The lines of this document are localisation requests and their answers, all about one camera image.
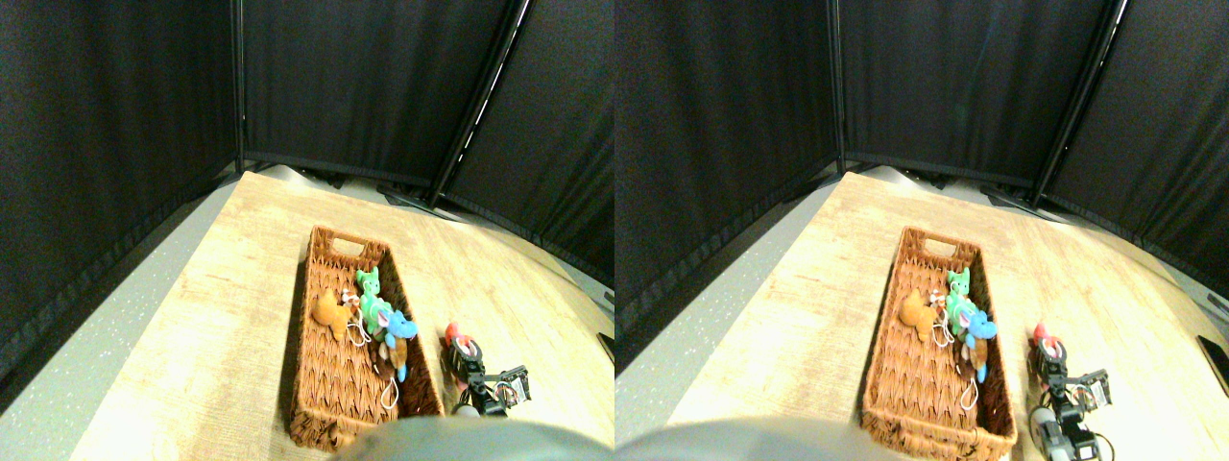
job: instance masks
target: black backdrop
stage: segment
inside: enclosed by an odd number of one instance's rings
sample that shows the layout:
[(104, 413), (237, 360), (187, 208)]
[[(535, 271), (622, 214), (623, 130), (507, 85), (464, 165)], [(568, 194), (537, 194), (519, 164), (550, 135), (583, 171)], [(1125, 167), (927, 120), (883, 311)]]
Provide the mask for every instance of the black backdrop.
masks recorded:
[(613, 4), (537, 0), (446, 191), (613, 285)]
[(508, 1), (245, 1), (256, 160), (429, 186)]
[(847, 157), (1032, 186), (1109, 4), (842, 1)]
[(1047, 198), (1229, 293), (1229, 5), (1128, 5)]
[(234, 160), (230, 36), (229, 1), (0, 6), (0, 376)]
[(619, 5), (617, 366), (659, 301), (834, 155), (822, 2)]

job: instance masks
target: speckled floor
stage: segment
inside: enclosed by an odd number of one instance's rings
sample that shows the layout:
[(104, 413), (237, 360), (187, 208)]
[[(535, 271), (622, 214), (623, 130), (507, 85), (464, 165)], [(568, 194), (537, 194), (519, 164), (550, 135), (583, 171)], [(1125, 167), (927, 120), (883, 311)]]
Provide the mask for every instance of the speckled floor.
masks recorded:
[[(992, 205), (978, 191), (981, 183), (960, 179), (938, 189), (929, 183), (917, 182), (892, 167), (876, 167), (863, 175), (897, 184), (916, 187), (941, 195)], [(619, 375), (614, 382), (614, 444), (622, 445), (637, 436), (664, 427), (682, 400), (687, 387), (708, 361), (713, 349), (725, 337), (742, 309), (768, 278), (794, 240), (820, 210), (837, 184), (823, 187), (793, 207), (785, 216), (772, 226), (760, 240), (717, 277), (648, 348)], [(1015, 208), (1007, 211), (1031, 215)], [(1069, 224), (1095, 229), (1094, 225), (1073, 215), (1061, 215)], [(1207, 288), (1166, 266), (1179, 285), (1198, 304), (1208, 306)], [(1207, 310), (1209, 318), (1229, 338), (1229, 317), (1223, 312)], [(680, 344), (685, 344), (680, 354)]]
[[(338, 191), (285, 166), (261, 175), (387, 204), (376, 184), (366, 179), (348, 179)], [(111, 280), (103, 282), (102, 291), (112, 289), (109, 295), (0, 416), (0, 460), (66, 460), (73, 454), (136, 339), (234, 191), (235, 184), (229, 184), (182, 207), (117, 264)], [(479, 216), (454, 214), (504, 231)], [(612, 315), (605, 286), (562, 261), (559, 264)]]

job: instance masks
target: plush toy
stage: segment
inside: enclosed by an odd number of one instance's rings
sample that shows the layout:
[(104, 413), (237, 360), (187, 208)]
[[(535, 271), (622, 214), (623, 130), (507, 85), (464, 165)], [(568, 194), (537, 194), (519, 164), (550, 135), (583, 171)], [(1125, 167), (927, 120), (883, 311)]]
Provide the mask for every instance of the plush toy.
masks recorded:
[(913, 327), (918, 333), (918, 341), (923, 343), (930, 341), (930, 329), (938, 316), (933, 307), (928, 307), (922, 301), (922, 295), (918, 294), (917, 289), (909, 291), (909, 295), (901, 302), (901, 322)]
[(976, 312), (977, 305), (968, 297), (948, 295), (948, 326), (951, 336), (961, 338)]
[(968, 318), (977, 312), (977, 305), (968, 300), (968, 268), (959, 274), (948, 270), (948, 323), (951, 334), (959, 338), (968, 326)]
[(960, 377), (968, 380), (977, 379), (977, 382), (986, 382), (986, 360), (989, 359), (989, 347), (986, 339), (975, 339), (973, 347), (968, 344), (960, 347)]
[(930, 307), (948, 309), (948, 296), (939, 293), (939, 289), (930, 290)]
[(376, 296), (380, 294), (380, 268), (371, 268), (371, 272), (359, 269), (355, 275), (359, 285), (363, 286), (363, 296), (359, 297), (359, 310), (363, 311), (363, 322), (367, 334), (375, 341), (383, 339), (383, 328), (380, 326), (380, 312), (391, 313), (392, 306)]
[(993, 339), (998, 334), (998, 326), (991, 322), (984, 311), (977, 311), (968, 320), (968, 334), (965, 336), (965, 345), (975, 347), (976, 339)]
[(993, 339), (998, 334), (998, 326), (989, 321), (986, 312), (977, 311), (972, 315), (965, 334), (965, 354), (973, 363), (977, 370), (977, 382), (986, 382), (986, 358), (989, 352), (986, 347), (987, 339)]
[(406, 339), (414, 339), (418, 336), (418, 325), (406, 320), (406, 315), (401, 311), (392, 313), (380, 311), (376, 316), (380, 326), (388, 332), (383, 343), (380, 344), (380, 357), (392, 361), (393, 368), (397, 369), (397, 382), (406, 382), (406, 359), (409, 352)]
[(350, 307), (350, 313), (359, 311), (359, 296), (355, 296), (350, 290), (342, 290), (342, 304)]
[(337, 341), (345, 338), (345, 323), (350, 316), (351, 312), (348, 307), (337, 304), (337, 295), (333, 294), (333, 290), (326, 290), (316, 301), (316, 309), (311, 311), (311, 317), (332, 329), (333, 338)]

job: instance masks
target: metal pole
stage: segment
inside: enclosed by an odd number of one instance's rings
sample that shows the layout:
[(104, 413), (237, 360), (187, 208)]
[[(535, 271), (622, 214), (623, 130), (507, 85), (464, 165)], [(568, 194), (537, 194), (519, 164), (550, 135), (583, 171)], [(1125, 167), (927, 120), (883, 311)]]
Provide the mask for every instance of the metal pole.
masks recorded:
[(846, 172), (844, 66), (841, 50), (841, 0), (828, 1), (828, 66), (832, 74), (832, 108), (836, 117), (837, 177)]
[(235, 109), (235, 173), (243, 173), (243, 151), (246, 149), (245, 127), (247, 114), (245, 112), (243, 92), (243, 0), (231, 1), (231, 80), (235, 85), (234, 109)]
[(435, 208), (435, 203), (444, 195), (444, 188), (452, 177), (452, 171), (456, 170), (456, 166), (461, 162), (461, 159), (465, 155), (465, 149), (469, 146), (469, 139), (473, 138), (474, 129), (481, 122), (483, 109), (487, 107), (487, 101), (490, 100), (490, 93), (495, 90), (495, 84), (499, 81), (499, 74), (504, 69), (504, 63), (508, 60), (508, 55), (516, 41), (516, 32), (520, 30), (521, 22), (525, 20), (525, 15), (528, 12), (531, 2), (531, 0), (509, 1), (510, 7), (505, 10), (504, 26), (500, 30), (499, 42), (487, 57), (485, 73), (482, 82), (477, 89), (474, 89), (473, 96), (469, 97), (469, 109), (465, 118), (465, 125), (462, 125), (456, 136), (452, 139), (452, 146), (450, 149), (449, 157), (446, 159), (447, 161), (444, 164), (439, 175), (435, 176), (430, 195), (426, 198), (426, 207)]
[(1032, 208), (1037, 208), (1041, 203), (1041, 198), (1046, 192), (1046, 186), (1050, 186), (1050, 181), (1053, 178), (1054, 171), (1058, 167), (1058, 161), (1067, 151), (1072, 141), (1072, 136), (1079, 128), (1079, 123), (1084, 117), (1084, 111), (1088, 108), (1088, 102), (1091, 100), (1093, 91), (1096, 89), (1096, 84), (1101, 77), (1101, 68), (1105, 65), (1105, 60), (1110, 55), (1110, 49), (1113, 47), (1113, 36), (1118, 30), (1118, 23), (1121, 23), (1122, 17), (1126, 16), (1126, 11), (1127, 0), (1113, 0), (1112, 4), (1107, 5), (1106, 11), (1101, 15), (1101, 25), (1097, 28), (1096, 44), (1094, 48), (1089, 49), (1084, 61), (1084, 70), (1080, 74), (1079, 86), (1077, 86), (1075, 95), (1072, 97), (1072, 101), (1067, 106), (1067, 111), (1063, 114), (1063, 128), (1050, 149), (1050, 157), (1046, 159), (1046, 167), (1041, 173), (1037, 187), (1032, 191), (1032, 198), (1029, 200), (1029, 204)]

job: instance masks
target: wooden table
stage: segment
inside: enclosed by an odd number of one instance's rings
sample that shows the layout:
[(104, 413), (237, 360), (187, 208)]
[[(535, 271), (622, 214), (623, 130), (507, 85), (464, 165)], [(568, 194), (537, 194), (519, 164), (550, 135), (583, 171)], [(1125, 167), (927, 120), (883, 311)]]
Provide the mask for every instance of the wooden table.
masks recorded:
[(780, 414), (857, 425), (906, 225), (984, 251), (1020, 430), (1013, 459), (1041, 459), (1026, 424), (1041, 391), (1025, 364), (1039, 321), (1063, 338), (1072, 375), (1110, 372), (1113, 404), (1089, 424), (1120, 460), (1229, 459), (1229, 397), (1195, 336), (1225, 341), (1156, 259), (1101, 232), (853, 173), (718, 344), (670, 424)]
[[(423, 334), (450, 321), (490, 372), (526, 365), (510, 418), (613, 444), (613, 325), (544, 252), (477, 226), (247, 173), (136, 342), (74, 459), (324, 459), (286, 434), (286, 332), (312, 226), (387, 242)], [(438, 341), (424, 341), (441, 390)]]

